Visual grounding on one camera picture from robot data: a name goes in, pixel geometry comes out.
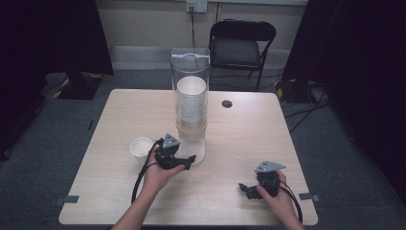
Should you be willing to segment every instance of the white paper cup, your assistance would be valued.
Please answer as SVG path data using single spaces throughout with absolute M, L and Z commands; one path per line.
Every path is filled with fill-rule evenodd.
M 137 138 L 131 143 L 129 151 L 137 158 L 137 161 L 144 165 L 147 160 L 148 152 L 152 148 L 153 142 L 147 137 Z

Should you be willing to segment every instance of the table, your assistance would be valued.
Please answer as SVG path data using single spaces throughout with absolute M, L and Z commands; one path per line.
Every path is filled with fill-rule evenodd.
M 233 106 L 222 106 L 224 100 Z M 113 90 L 65 203 L 62 224 L 112 225 L 130 205 L 142 168 L 129 152 L 142 136 L 177 137 L 171 90 Z M 152 204 L 145 225 L 266 226 L 280 224 L 263 200 L 247 199 L 238 183 L 258 184 L 254 168 L 263 160 L 286 165 L 287 184 L 308 193 L 276 95 L 209 92 L 206 156 L 173 177 Z M 311 199 L 299 200 L 304 224 L 318 218 Z

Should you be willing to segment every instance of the black chair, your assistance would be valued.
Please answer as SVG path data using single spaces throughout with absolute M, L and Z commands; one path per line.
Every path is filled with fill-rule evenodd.
M 259 71 L 257 86 L 262 76 L 268 48 L 276 36 L 275 27 L 263 21 L 224 19 L 210 30 L 209 49 L 213 68 Z M 262 52 L 259 41 L 266 43 Z

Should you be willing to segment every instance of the wall outlet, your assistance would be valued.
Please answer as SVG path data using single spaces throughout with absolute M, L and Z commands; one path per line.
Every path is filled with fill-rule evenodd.
M 207 1 L 186 1 L 186 12 L 207 12 Z

